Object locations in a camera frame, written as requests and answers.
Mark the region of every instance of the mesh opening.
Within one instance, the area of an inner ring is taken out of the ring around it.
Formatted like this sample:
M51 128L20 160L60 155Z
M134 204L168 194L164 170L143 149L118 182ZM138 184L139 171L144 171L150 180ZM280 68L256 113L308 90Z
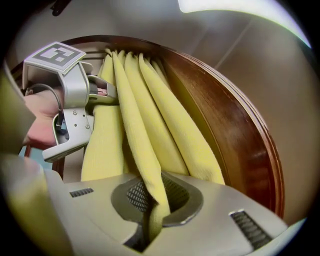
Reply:
M171 213L183 207L189 200L188 191L175 183L171 179L164 175L161 175L162 181L165 188L165 193L168 198L169 207ZM140 212L147 212L153 207L153 198L150 196L149 192L143 181L139 181L137 184L132 186L126 193L128 201L136 207Z

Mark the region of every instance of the yellow curtain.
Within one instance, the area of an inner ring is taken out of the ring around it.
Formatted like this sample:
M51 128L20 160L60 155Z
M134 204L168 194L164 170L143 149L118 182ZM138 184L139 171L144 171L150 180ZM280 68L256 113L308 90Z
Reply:
M106 52L99 76L117 87L119 106L95 106L81 180L138 171L156 201L149 218L152 241L170 214L161 171L219 184L224 179L205 138L171 92L161 62L143 53Z

